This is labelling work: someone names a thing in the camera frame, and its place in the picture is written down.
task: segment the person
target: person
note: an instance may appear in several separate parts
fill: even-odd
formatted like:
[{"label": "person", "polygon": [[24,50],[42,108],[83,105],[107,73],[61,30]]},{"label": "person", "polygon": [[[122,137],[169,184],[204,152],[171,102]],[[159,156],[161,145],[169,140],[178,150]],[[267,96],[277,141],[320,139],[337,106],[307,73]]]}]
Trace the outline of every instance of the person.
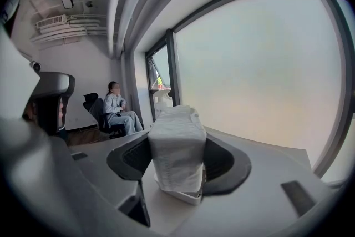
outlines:
[{"label": "person", "polygon": [[126,100],[120,95],[120,85],[117,82],[110,82],[108,93],[104,101],[104,113],[107,116],[110,126],[124,124],[126,135],[143,130],[139,118],[134,111],[126,111]]}]

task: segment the white tissue paper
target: white tissue paper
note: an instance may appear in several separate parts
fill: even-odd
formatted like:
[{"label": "white tissue paper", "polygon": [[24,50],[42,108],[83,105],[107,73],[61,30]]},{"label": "white tissue paper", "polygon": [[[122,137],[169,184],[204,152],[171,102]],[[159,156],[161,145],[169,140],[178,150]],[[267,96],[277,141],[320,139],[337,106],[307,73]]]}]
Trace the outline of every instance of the white tissue paper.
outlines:
[{"label": "white tissue paper", "polygon": [[202,183],[206,131],[190,106],[165,108],[148,133],[159,187],[197,192]]}]

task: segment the hair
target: hair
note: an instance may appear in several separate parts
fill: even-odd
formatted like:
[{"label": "hair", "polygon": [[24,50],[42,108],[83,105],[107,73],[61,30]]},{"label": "hair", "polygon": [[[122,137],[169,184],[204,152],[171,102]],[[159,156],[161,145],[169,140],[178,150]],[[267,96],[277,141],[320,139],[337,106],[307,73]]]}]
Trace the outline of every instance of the hair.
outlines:
[{"label": "hair", "polygon": [[111,89],[113,88],[113,86],[114,86],[115,84],[118,84],[118,83],[115,82],[115,81],[111,81],[111,82],[109,83],[109,86],[108,86],[109,91],[107,92],[106,96],[111,93]]}]

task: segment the office chair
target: office chair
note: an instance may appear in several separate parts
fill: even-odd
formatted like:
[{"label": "office chair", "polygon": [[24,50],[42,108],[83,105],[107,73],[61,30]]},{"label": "office chair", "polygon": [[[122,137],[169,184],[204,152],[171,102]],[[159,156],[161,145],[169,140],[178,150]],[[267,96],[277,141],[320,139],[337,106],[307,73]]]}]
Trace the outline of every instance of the office chair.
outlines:
[{"label": "office chair", "polygon": [[109,126],[107,119],[109,113],[104,113],[104,101],[99,98],[96,93],[90,93],[83,96],[85,98],[83,106],[98,122],[98,128],[101,132],[107,134],[114,133],[109,136],[110,139],[124,137],[126,135],[124,124]]}]

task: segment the wooden floor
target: wooden floor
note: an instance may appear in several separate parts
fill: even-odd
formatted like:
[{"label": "wooden floor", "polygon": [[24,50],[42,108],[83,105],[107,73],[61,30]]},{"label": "wooden floor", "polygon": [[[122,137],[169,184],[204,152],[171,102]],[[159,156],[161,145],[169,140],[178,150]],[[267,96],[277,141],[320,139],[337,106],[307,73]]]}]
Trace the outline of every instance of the wooden floor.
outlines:
[{"label": "wooden floor", "polygon": [[103,136],[98,128],[77,130],[68,133],[68,146],[90,144],[108,140],[108,137]]}]

